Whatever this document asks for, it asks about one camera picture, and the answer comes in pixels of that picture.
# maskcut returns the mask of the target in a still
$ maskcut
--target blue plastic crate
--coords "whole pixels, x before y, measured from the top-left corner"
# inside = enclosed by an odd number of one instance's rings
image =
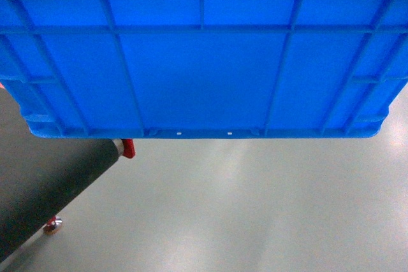
[[[408,0],[0,0],[0,14],[0,82],[43,137],[368,137],[408,80]]]

